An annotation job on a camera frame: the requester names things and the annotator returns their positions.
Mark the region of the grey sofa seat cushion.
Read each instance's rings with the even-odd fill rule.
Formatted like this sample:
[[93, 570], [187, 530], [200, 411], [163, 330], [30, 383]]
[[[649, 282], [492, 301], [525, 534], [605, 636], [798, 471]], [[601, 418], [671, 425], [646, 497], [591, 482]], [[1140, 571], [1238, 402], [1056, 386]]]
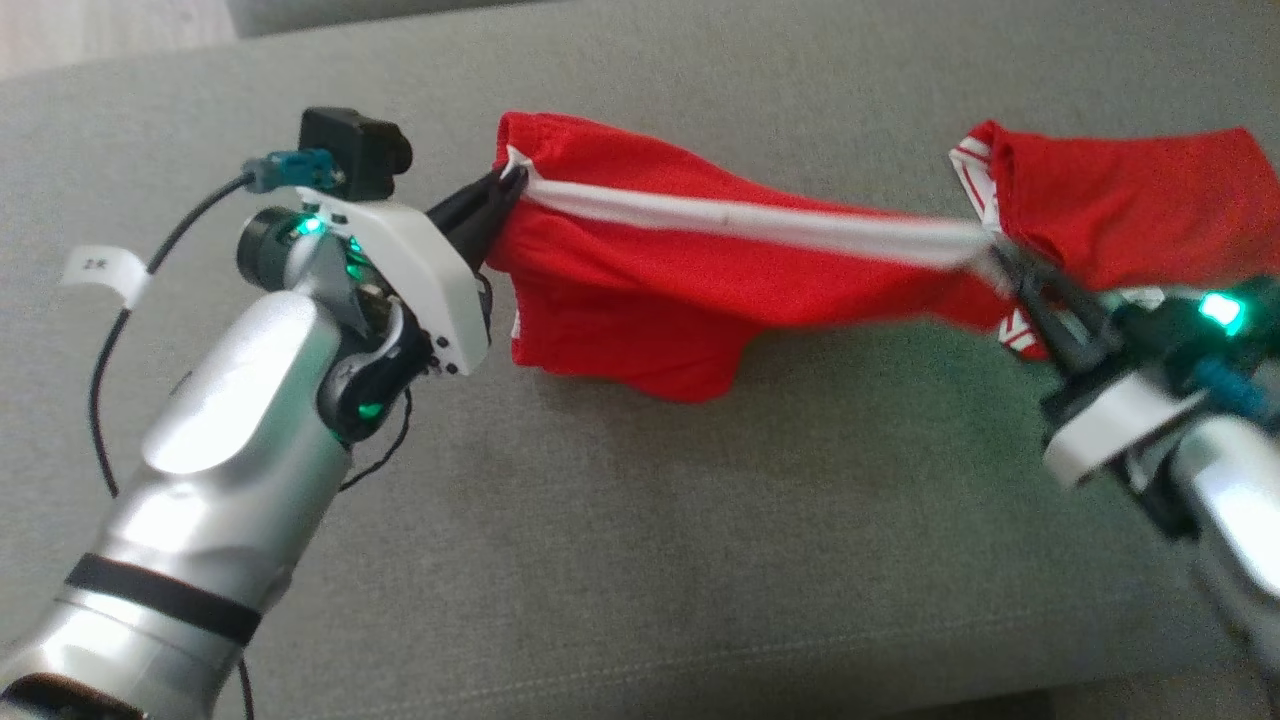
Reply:
[[[398, 123], [428, 206], [509, 109], [681, 145], [854, 205], [973, 218], [978, 122], [1247, 127], [1280, 161], [1270, 0], [620, 0], [275, 36], [0, 82], [0, 652], [110, 503], [86, 386], [116, 310], [70, 249], [151, 252], [311, 105]], [[700, 405], [517, 368], [494, 279], [479, 370], [413, 388], [250, 648], [262, 720], [868, 717], [1234, 667], [1181, 555], [1111, 482], [1041, 466], [1051, 379], [989, 332], [753, 345]]]

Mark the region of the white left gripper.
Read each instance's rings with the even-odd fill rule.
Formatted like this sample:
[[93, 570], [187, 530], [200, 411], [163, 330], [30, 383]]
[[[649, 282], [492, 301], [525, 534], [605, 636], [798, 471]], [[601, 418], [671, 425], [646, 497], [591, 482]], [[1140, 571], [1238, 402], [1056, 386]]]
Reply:
[[524, 196], [524, 168], [490, 170], [433, 208], [381, 200], [351, 202], [302, 195], [317, 206], [326, 228], [355, 240], [367, 259], [438, 346], [444, 373], [471, 375], [490, 348], [480, 284], [485, 263]]

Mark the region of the grey sofa back cushion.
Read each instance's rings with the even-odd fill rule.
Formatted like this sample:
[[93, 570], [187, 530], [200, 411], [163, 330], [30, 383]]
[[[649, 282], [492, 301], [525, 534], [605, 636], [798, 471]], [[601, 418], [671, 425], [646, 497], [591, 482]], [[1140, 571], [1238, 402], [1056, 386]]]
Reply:
[[225, 0], [239, 38], [558, 0]]

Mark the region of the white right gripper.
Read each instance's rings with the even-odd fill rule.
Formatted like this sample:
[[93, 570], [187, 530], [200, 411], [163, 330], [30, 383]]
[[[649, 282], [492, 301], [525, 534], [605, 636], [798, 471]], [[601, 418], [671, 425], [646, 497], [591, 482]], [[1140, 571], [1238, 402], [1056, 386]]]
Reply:
[[1010, 242], [995, 259], [1062, 383], [1042, 401], [1050, 424], [1042, 464], [1065, 489], [1192, 414], [1206, 392], [1185, 392], [1153, 360], [1116, 340], [1100, 300], [1062, 269]]

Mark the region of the red shorts with white stripe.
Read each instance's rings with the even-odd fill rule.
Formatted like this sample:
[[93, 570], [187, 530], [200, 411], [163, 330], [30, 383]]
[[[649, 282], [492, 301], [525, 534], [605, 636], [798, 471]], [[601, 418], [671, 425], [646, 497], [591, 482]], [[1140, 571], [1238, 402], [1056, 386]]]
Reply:
[[499, 170], [527, 186], [492, 254], [513, 360], [696, 404], [773, 329], [937, 319], [993, 336], [1014, 307], [995, 236], [773, 190], [648, 135], [509, 111]]

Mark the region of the red basketball jersey white trim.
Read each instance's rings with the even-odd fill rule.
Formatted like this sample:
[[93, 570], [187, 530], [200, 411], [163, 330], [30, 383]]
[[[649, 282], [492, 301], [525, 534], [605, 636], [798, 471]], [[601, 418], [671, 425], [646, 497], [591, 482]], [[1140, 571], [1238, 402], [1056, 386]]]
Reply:
[[1280, 275], [1280, 176], [1247, 129], [1053, 138], [988, 120], [950, 161], [986, 225], [1089, 290]]

